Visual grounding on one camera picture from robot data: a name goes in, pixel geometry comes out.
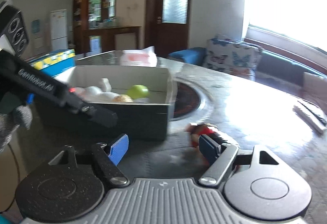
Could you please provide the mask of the grey gloved left hand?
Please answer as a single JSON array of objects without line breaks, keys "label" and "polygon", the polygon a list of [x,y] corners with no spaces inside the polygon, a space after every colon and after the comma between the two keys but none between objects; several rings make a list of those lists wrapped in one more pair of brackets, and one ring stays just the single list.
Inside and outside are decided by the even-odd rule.
[{"label": "grey gloved left hand", "polygon": [[8,114],[1,113],[1,152],[3,152],[4,148],[10,143],[12,134],[19,127],[30,129],[32,119],[32,111],[28,105],[20,105]]}]

